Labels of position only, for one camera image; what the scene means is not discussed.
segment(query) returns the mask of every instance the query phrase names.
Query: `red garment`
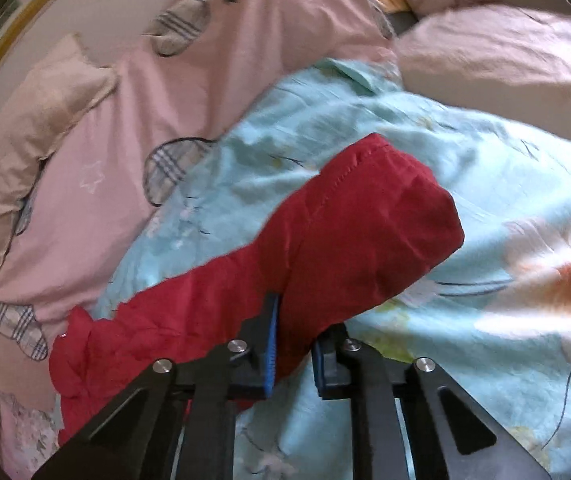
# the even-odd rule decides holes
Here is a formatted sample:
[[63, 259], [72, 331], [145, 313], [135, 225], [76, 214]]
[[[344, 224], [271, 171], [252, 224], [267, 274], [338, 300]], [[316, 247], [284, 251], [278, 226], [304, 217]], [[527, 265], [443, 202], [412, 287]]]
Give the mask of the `red garment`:
[[158, 358], [198, 359], [283, 294], [277, 378], [313, 339], [400, 293], [463, 243], [452, 197], [412, 156], [372, 134], [288, 197], [250, 245], [159, 283], [113, 320], [76, 307], [50, 357], [62, 444]]

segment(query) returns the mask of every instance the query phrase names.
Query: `orange flower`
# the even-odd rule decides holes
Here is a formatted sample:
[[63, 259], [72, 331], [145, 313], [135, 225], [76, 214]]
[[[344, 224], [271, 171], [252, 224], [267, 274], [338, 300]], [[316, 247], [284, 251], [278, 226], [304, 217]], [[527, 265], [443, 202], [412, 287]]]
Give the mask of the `orange flower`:
[[514, 281], [496, 294], [475, 327], [514, 340], [558, 334], [571, 363], [571, 221], [562, 232], [535, 219], [507, 227], [506, 270]]

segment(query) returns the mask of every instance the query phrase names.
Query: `pink blanket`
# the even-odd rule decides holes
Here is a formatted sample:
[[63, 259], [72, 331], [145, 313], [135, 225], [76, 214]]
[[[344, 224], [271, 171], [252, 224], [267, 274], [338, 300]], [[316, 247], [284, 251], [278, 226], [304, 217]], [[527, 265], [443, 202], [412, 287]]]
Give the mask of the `pink blanket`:
[[370, 0], [177, 0], [46, 165], [0, 270], [0, 390], [52, 409], [48, 354], [148, 218], [265, 89], [323, 57], [393, 60]]

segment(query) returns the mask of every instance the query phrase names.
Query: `light blue sheet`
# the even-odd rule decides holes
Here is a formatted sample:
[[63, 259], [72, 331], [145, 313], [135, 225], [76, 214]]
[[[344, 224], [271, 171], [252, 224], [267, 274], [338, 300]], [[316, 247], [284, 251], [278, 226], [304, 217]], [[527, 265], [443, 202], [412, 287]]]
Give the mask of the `light blue sheet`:
[[[379, 132], [450, 191], [466, 241], [400, 297], [349, 321], [351, 335], [392, 358], [431, 356], [567, 479], [571, 142], [409, 94], [386, 73], [323, 60], [281, 81], [188, 172], [92, 315], [111, 317], [137, 291], [247, 244], [317, 168]], [[347, 480], [350, 450], [349, 406], [317, 397], [308, 362], [239, 416], [235, 479]]]

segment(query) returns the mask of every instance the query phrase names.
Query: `screw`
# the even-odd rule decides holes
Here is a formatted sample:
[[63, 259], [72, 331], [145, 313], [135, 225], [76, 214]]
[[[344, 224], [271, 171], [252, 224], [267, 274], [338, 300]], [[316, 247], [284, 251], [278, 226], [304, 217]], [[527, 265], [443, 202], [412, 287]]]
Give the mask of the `screw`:
[[433, 372], [437, 368], [437, 364], [429, 357], [419, 357], [414, 364], [422, 372]]
[[240, 354], [248, 349], [248, 344], [243, 339], [233, 339], [228, 343], [228, 350], [233, 354]]
[[172, 369], [172, 361], [169, 359], [159, 359], [152, 365], [152, 370], [158, 374], [167, 374]]
[[347, 338], [343, 341], [343, 349], [346, 352], [356, 352], [361, 349], [361, 342], [358, 339]]

